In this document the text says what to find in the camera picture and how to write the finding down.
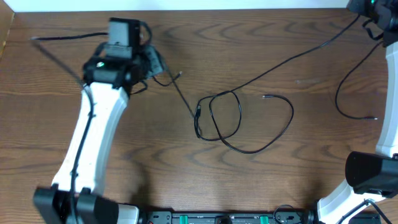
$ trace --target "white wall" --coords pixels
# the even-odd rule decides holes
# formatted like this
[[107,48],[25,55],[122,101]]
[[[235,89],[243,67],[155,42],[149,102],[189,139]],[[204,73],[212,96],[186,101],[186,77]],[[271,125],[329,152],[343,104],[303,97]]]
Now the white wall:
[[14,12],[346,7],[349,0],[5,0]]

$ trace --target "table surface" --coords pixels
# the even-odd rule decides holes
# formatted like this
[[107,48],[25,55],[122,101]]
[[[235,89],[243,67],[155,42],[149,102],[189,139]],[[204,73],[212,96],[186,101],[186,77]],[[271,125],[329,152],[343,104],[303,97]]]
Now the table surface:
[[[38,52],[32,36],[107,31],[109,17],[146,21],[154,45],[178,79],[189,104],[232,89],[297,53],[330,39],[355,15],[344,9],[247,11],[147,11],[18,13],[0,62],[0,223],[41,223],[32,204],[37,186],[50,186],[68,149],[80,110],[75,81]],[[114,137],[105,197],[120,203],[176,211],[264,211],[280,204],[310,208],[345,177],[351,151],[374,152],[387,90],[385,50],[380,47],[344,84],[341,108],[377,121],[342,117],[333,104],[340,80],[373,47],[361,28],[300,57],[236,91],[243,122],[231,142],[262,147],[286,125],[287,132],[261,153],[244,155],[221,142],[197,139],[193,121],[175,88],[152,80],[131,98]],[[45,47],[81,73],[105,37],[46,42]],[[167,76],[161,75],[166,82]],[[216,136],[202,105],[205,136]],[[230,96],[215,102],[215,116],[229,133],[239,116]],[[398,221],[398,201],[380,207]]]

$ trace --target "black base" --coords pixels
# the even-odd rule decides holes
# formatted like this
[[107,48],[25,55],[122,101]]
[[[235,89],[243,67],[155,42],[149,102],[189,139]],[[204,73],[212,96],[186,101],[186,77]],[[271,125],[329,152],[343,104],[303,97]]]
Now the black base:
[[[76,211],[79,222],[90,224],[112,224],[118,222],[118,203],[100,196],[82,193],[77,198]],[[46,223],[62,224],[70,220],[70,192],[38,188],[33,203]]]
[[[303,212],[277,212],[275,217],[283,224],[303,223],[298,216]],[[149,212],[148,224],[278,224],[273,213],[172,213]],[[379,214],[360,213],[349,224],[381,224]]]

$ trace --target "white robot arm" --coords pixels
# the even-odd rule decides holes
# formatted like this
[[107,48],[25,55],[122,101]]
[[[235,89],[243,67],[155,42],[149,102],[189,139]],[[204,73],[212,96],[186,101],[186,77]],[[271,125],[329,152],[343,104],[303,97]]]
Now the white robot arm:
[[[373,4],[370,1],[350,1],[348,9],[368,16],[368,13],[364,11],[364,3],[368,6]],[[393,20],[391,17],[391,13],[394,11],[386,13],[385,3],[379,1],[378,4],[372,7],[377,13],[383,15],[375,18],[375,22],[380,28],[389,30],[396,23],[395,19]],[[390,27],[386,27],[386,21],[389,21]],[[397,187],[395,189],[393,187],[394,184],[397,184],[398,178],[396,173],[398,166],[396,160],[398,156],[398,42],[396,36],[395,31],[387,31],[384,34],[388,65],[386,112],[379,142],[376,146],[376,154],[379,156],[367,155],[367,158],[370,158],[368,160],[368,167],[370,168],[368,169],[377,170],[379,173],[375,172],[364,178],[362,178],[364,174],[359,174],[360,170],[354,171],[354,174],[354,172],[351,172],[353,166],[350,164],[354,164],[353,159],[358,160],[358,157],[350,155],[346,165],[346,179],[329,196],[320,199],[317,203],[317,217],[323,223],[348,223],[352,217],[369,205],[363,203],[365,200],[380,202],[386,197],[393,197],[397,194]],[[356,169],[363,169],[365,161],[357,164]]]
[[[105,188],[105,169],[116,126],[127,107],[129,97],[123,88],[115,89],[112,84],[93,82],[90,89],[94,99],[94,113],[87,138],[81,152],[76,177],[76,193],[83,187],[92,194],[102,195]],[[60,170],[55,175],[52,185],[59,190],[70,190],[70,171],[76,158],[78,146],[85,129],[90,102],[86,92],[81,92],[81,109],[69,150]]]

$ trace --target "wood grain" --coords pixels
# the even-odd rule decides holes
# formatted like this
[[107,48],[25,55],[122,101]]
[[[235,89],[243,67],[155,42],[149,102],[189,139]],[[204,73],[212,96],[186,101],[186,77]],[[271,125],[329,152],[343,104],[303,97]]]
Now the wood grain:
[[[350,23],[340,9],[248,11],[147,11],[20,13],[0,63],[0,223],[41,223],[32,205],[36,186],[49,186],[66,154],[80,109],[72,78],[27,41],[32,36],[106,31],[109,17],[146,21],[154,44],[191,106],[232,89],[287,57],[312,48]],[[377,49],[343,86],[341,108],[378,121],[338,114],[333,97],[339,81],[373,47],[359,21],[338,40],[298,58],[236,93],[243,123],[231,142],[257,149],[286,124],[289,106],[265,93],[288,97],[295,117],[288,131],[255,155],[196,138],[193,122],[175,89],[150,81],[134,96],[114,138],[105,196],[118,202],[174,210],[273,210],[282,203],[309,208],[343,179],[351,151],[374,152],[386,101],[385,50]],[[104,37],[48,42],[45,47],[81,71]],[[166,81],[166,76],[159,78]],[[201,127],[215,136],[203,104]],[[236,125],[236,104],[215,103],[222,131]],[[397,200],[381,208],[398,221]]]

